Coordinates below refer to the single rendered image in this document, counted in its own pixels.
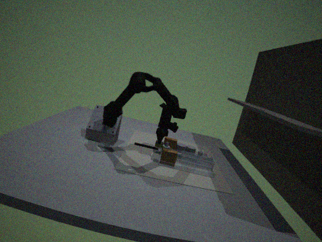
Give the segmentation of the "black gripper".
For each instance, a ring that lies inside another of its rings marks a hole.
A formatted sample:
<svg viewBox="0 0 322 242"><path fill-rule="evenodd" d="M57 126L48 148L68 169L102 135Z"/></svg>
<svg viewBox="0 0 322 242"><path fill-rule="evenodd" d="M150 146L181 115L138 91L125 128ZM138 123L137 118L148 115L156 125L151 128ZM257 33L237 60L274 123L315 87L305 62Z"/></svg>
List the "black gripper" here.
<svg viewBox="0 0 322 242"><path fill-rule="evenodd" d="M165 128L167 126L167 123L168 122L170 123L170 121L171 121L171 118L164 117L161 115L160 122L158 125L159 128L156 131L158 144L161 144L163 137L168 136L168 130Z"/></svg>

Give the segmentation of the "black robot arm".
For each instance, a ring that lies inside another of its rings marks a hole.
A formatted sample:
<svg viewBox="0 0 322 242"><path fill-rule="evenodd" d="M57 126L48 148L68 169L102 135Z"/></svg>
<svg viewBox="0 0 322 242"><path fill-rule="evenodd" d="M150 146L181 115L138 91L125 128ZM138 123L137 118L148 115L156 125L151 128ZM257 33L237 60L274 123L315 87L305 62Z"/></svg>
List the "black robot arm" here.
<svg viewBox="0 0 322 242"><path fill-rule="evenodd" d="M146 86L146 81L153 83L151 86ZM121 95L115 100L108 103L104 106L103 111L103 122L102 124L107 125L108 127L113 128L117 122L117 118L122 114L122 107L127 103L127 101L135 94L140 92L149 92L156 91L166 102L161 104L162 107L162 116L177 119L184 119L187 113L187 109L182 109L179 107L178 98L175 95L172 95L166 86L163 84L161 79L155 78L152 75L144 72L135 72L130 80L128 87L121 93ZM177 123L167 123L165 129L170 129L176 133L178 126Z"/></svg>

